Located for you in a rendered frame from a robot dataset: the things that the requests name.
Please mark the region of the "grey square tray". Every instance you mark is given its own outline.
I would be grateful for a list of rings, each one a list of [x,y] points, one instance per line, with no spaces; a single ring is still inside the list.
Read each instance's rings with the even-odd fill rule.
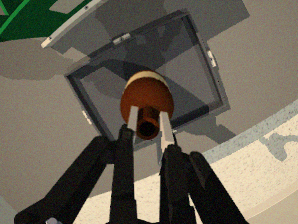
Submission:
[[[126,124],[121,97],[130,77],[141,70],[156,71],[166,80],[174,100],[172,131],[227,107],[189,11],[114,45],[63,76],[97,133],[115,141]]]

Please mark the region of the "green crate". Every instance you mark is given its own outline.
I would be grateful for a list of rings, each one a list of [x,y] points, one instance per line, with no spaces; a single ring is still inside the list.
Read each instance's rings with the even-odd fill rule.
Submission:
[[[0,42],[49,37],[91,1],[0,0]]]

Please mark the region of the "brown glass bottle with cream label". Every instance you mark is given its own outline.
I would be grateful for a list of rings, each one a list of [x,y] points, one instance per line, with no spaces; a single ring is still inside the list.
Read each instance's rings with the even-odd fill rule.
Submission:
[[[169,121],[174,100],[164,77],[153,70],[141,70],[128,80],[120,101],[120,112],[126,124],[131,106],[138,107],[136,135],[151,140],[159,134],[160,111],[167,112]]]

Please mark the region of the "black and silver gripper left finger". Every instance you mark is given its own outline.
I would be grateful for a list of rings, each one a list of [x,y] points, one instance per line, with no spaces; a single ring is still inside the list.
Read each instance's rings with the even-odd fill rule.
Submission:
[[[14,224],[73,224],[107,164],[114,164],[110,224],[138,224],[133,159],[137,115],[138,107],[131,106],[117,140],[94,137],[44,198],[15,215]]]

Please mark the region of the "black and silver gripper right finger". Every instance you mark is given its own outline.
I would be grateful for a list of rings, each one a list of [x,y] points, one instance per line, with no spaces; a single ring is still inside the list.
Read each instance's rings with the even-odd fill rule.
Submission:
[[[202,224],[249,224],[205,157],[197,151],[182,152],[167,112],[160,112],[159,127],[159,222],[197,224],[195,206]],[[189,195],[194,206],[190,206]]]

